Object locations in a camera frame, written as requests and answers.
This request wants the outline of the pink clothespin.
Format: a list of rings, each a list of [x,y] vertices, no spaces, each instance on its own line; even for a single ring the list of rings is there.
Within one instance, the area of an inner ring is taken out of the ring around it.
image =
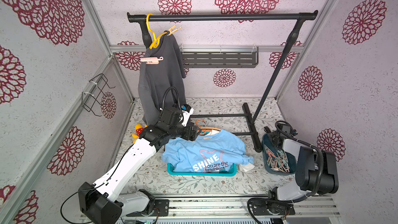
[[[157,65],[159,64],[161,61],[164,60],[164,57],[147,57],[147,58],[141,58],[140,61],[142,63],[146,63],[148,65]]]

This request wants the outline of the dark grey t-shirt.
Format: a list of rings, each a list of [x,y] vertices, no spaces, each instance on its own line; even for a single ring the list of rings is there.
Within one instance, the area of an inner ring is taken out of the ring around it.
[[[148,48],[144,57],[164,57],[164,60],[157,65],[141,63],[140,67],[138,95],[144,111],[143,121],[146,125],[152,125],[160,116],[160,108],[171,107],[177,103],[174,91],[170,91],[163,99],[169,87],[175,87],[179,94],[180,104],[186,104],[183,83],[186,74],[180,47],[173,35],[161,37],[159,46]]]

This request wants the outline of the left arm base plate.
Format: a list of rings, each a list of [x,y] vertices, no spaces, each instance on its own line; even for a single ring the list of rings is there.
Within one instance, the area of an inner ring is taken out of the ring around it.
[[[133,212],[127,214],[127,217],[166,217],[169,215],[170,200],[155,199],[142,212]]]

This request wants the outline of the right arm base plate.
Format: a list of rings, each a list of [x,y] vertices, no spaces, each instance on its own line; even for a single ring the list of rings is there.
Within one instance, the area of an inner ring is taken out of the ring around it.
[[[293,204],[275,200],[251,198],[248,200],[248,206],[255,216],[290,216],[296,214]]]

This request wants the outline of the yellow plastic hanger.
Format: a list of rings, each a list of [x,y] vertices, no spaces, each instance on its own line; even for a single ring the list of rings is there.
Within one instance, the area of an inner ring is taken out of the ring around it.
[[[150,34],[152,35],[152,37],[153,37],[153,41],[151,42],[151,44],[150,44],[150,46],[149,46],[149,48],[152,49],[152,48],[157,48],[157,47],[159,46],[161,37],[163,37],[164,35],[169,34],[169,31],[164,31],[162,34],[156,36],[155,32],[150,28],[150,24],[149,24],[149,18],[150,18],[150,16],[152,16],[151,13],[149,13],[149,14],[147,15],[147,17],[146,17],[146,26],[147,26],[147,29],[148,29],[149,33],[150,33]]]

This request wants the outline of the beige clothespin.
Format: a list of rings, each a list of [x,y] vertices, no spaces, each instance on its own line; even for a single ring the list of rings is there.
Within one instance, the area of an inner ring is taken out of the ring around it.
[[[181,27],[177,27],[176,25],[172,26],[170,29],[168,29],[168,36],[173,35],[174,33],[176,33],[177,31],[179,31],[181,29]]]

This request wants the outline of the light blue garment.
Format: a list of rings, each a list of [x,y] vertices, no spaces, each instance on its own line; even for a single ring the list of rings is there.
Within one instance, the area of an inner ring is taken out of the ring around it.
[[[226,130],[210,136],[199,135],[195,141],[170,140],[162,161],[173,166],[177,173],[230,171],[233,165],[244,172],[255,168],[254,158],[246,155],[246,144]]]

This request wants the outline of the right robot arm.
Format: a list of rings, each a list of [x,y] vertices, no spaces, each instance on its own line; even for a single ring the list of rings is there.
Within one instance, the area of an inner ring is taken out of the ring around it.
[[[276,175],[294,175],[294,180],[268,191],[271,200],[287,203],[314,195],[334,194],[339,189],[334,153],[295,138],[297,132],[286,121],[277,121],[275,131],[264,127],[262,140],[266,170]]]

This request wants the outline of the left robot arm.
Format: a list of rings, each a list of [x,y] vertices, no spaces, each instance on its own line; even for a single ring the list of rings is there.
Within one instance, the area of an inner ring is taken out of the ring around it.
[[[136,142],[107,173],[94,183],[83,183],[78,190],[80,211],[94,224],[114,224],[128,214],[149,215],[154,196],[145,190],[123,195],[121,192],[140,167],[169,140],[182,138],[195,141],[199,128],[190,121],[194,109],[164,108],[155,124],[145,127]]]

